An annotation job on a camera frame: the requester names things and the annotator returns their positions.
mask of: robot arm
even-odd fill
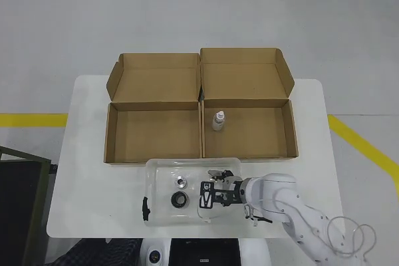
[[[293,176],[268,174],[240,179],[223,179],[222,190],[215,190],[213,182],[202,182],[200,207],[211,208],[213,202],[243,203],[246,215],[253,217],[253,212],[259,211],[264,220],[283,223],[291,239],[318,265],[364,265],[334,223],[302,202]]]

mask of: cardboard box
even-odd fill
[[[294,79],[279,49],[201,49],[204,158],[299,155],[289,95]],[[225,124],[213,131],[213,116]]]
[[[201,158],[200,56],[121,54],[106,84],[104,161]]]

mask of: bottle cap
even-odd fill
[[[225,113],[223,111],[220,111],[216,114],[217,119],[223,120],[225,119]]]

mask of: dark fabric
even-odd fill
[[[47,266],[135,266],[142,239],[81,239],[65,255]]]

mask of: clear plastic container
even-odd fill
[[[210,181],[208,170],[231,170],[234,176],[241,176],[241,162],[237,158],[216,159],[151,159],[146,163],[145,197],[150,213],[147,226],[199,225],[227,223],[237,210],[242,216],[241,204],[223,207],[215,204],[213,209],[199,208],[200,185]],[[183,189],[177,186],[178,178],[186,179]],[[181,209],[171,203],[172,195],[186,193],[189,202]]]

